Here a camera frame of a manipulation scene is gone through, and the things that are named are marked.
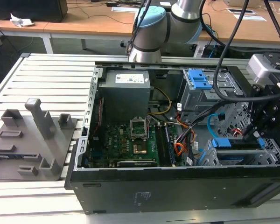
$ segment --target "blue plastic clip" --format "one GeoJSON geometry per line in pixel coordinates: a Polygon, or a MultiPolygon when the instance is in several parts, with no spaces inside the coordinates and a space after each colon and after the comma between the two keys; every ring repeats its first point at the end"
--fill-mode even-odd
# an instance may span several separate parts
{"type": "Polygon", "coordinates": [[[265,141],[262,138],[258,139],[258,143],[261,146],[261,148],[265,148],[266,143],[265,143],[265,141]]]}
{"type": "Polygon", "coordinates": [[[216,148],[216,147],[230,148],[231,147],[230,141],[227,138],[214,138],[211,141],[211,143],[214,148],[216,148]]]}
{"type": "Polygon", "coordinates": [[[195,90],[210,90],[212,88],[201,69],[189,69],[189,79],[192,81],[195,90]]]}

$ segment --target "slotted aluminum surface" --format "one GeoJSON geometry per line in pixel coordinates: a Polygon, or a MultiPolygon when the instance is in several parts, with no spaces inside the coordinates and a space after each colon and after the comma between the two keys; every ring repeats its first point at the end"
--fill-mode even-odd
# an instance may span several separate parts
{"type": "MultiPolygon", "coordinates": [[[[78,119],[60,181],[0,182],[0,224],[280,223],[280,195],[254,209],[86,216],[74,192],[63,186],[72,146],[79,137],[95,61],[126,62],[127,59],[125,56],[31,54],[28,58],[20,58],[0,85],[0,117],[7,108],[19,109],[22,115],[29,115],[24,103],[29,97],[38,97],[42,109],[50,110],[52,116],[66,112],[78,119]]],[[[164,57],[163,62],[217,64],[216,59],[177,57],[164,57]]],[[[225,65],[238,66],[252,82],[245,70],[247,63],[247,60],[239,59],[224,61],[225,65]]],[[[190,195],[185,196],[185,200],[190,200],[190,195]]]]}

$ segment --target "computer case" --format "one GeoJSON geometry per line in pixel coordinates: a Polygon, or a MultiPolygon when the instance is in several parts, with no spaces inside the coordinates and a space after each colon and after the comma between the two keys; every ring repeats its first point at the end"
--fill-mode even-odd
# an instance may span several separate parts
{"type": "Polygon", "coordinates": [[[67,13],[66,0],[0,0],[0,20],[10,14],[32,21],[61,22],[67,13]]]}
{"type": "MultiPolygon", "coordinates": [[[[209,78],[211,75],[208,70],[214,70],[213,67],[206,64],[97,63],[93,71],[81,137],[77,141],[77,148],[74,147],[71,155],[65,186],[66,189],[74,190],[85,214],[252,208],[260,206],[280,193],[280,163],[132,168],[113,166],[91,168],[88,166],[89,160],[85,159],[86,148],[88,145],[88,148],[93,147],[92,139],[88,136],[92,136],[91,133],[93,133],[91,123],[96,124],[95,119],[91,117],[91,112],[95,108],[95,96],[100,93],[97,88],[99,89],[99,83],[104,78],[105,71],[118,69],[118,73],[122,73],[125,68],[127,72],[133,74],[135,71],[148,70],[151,86],[162,86],[166,92],[175,88],[174,84],[180,86],[181,90],[178,95],[170,94],[169,97],[172,101],[182,102],[180,100],[182,95],[186,95],[186,93],[193,95],[187,87],[191,83],[184,78],[185,73],[176,72],[189,67],[202,67],[205,74],[210,76],[209,78]],[[170,84],[168,89],[165,88],[166,82],[170,84]]],[[[226,85],[228,82],[234,83],[233,88],[243,95],[247,95],[251,91],[251,85],[237,67],[222,67],[219,85],[225,85],[225,92],[232,92],[228,90],[226,85]],[[224,79],[224,74],[228,74],[229,81],[224,79]]],[[[204,98],[200,97],[200,101],[195,104],[206,105],[208,103],[210,105],[214,96],[208,93],[208,90],[202,90],[202,93],[204,98]]],[[[230,107],[239,110],[234,104],[230,107]]],[[[230,113],[234,114],[226,107],[224,110],[227,117],[230,113]]],[[[235,117],[238,119],[242,116],[241,114],[244,113],[239,113],[237,117],[231,116],[233,124],[235,117]]],[[[206,124],[203,125],[202,122],[201,125],[195,126],[195,130],[197,141],[201,142],[199,145],[204,147],[204,143],[210,138],[207,137],[210,134],[206,129],[206,124]]]]}

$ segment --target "gray plastic holder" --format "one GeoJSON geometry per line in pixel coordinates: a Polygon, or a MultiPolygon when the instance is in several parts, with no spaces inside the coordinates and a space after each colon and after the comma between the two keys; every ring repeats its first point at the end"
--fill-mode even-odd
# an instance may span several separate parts
{"type": "Polygon", "coordinates": [[[25,107],[32,116],[6,110],[0,129],[0,179],[56,181],[60,178],[77,119],[69,114],[51,117],[40,99],[25,107]]]}

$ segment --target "gray power supply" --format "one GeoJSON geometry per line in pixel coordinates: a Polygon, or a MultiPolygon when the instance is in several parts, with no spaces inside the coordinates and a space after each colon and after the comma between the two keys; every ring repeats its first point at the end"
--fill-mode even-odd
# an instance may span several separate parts
{"type": "Polygon", "coordinates": [[[148,71],[109,70],[99,91],[105,98],[107,123],[123,124],[134,117],[146,117],[150,95],[148,71]]]}

